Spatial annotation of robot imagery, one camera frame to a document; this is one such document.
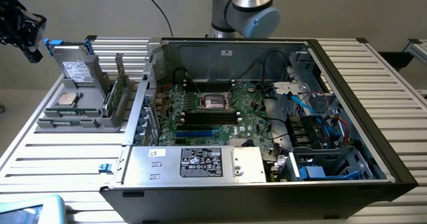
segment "metal shelf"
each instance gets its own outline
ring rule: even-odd
[[[418,187],[393,202],[376,202],[346,220],[334,220],[333,223],[425,223],[425,100],[368,44],[356,39],[317,40],[418,182]],[[113,56],[117,52],[126,52],[125,72],[130,79],[138,80],[149,60],[150,45],[158,43],[148,38],[98,37],[92,44],[102,71],[110,76],[117,74]],[[34,133],[36,119],[58,94],[60,80],[0,158],[0,202],[56,193],[65,201],[69,223],[121,224],[121,217],[98,194],[100,186],[113,181],[114,173],[98,174],[97,167],[101,163],[117,164],[128,120],[122,121],[118,133]],[[329,224],[330,220],[285,223]]]

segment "floor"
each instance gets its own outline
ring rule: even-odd
[[[0,89],[0,103],[5,112],[0,114],[0,156],[32,115],[46,90]]]

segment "warning label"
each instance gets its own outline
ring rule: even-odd
[[[62,64],[70,79],[76,83],[90,83],[93,81],[88,67],[84,62],[64,61]]]
[[[180,170],[182,178],[213,178],[222,176],[220,148],[182,148],[180,150]]]

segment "motherboard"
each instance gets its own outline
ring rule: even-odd
[[[194,88],[166,84],[157,90],[158,146],[249,143],[262,155],[270,153],[269,121],[261,118],[266,113],[256,83],[241,81],[210,88],[200,84]]]

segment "white wall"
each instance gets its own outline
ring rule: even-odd
[[[166,23],[149,0],[20,1],[32,12],[46,17],[45,36],[50,39],[81,41],[86,35],[169,35]],[[210,0],[156,1],[169,18],[174,36],[201,37],[208,33]],[[380,50],[400,50],[406,38],[427,38],[427,0],[273,1],[282,15],[276,37],[364,37]],[[0,88],[50,87],[58,68],[45,50],[42,54],[42,61],[30,64],[16,48],[0,47]]]

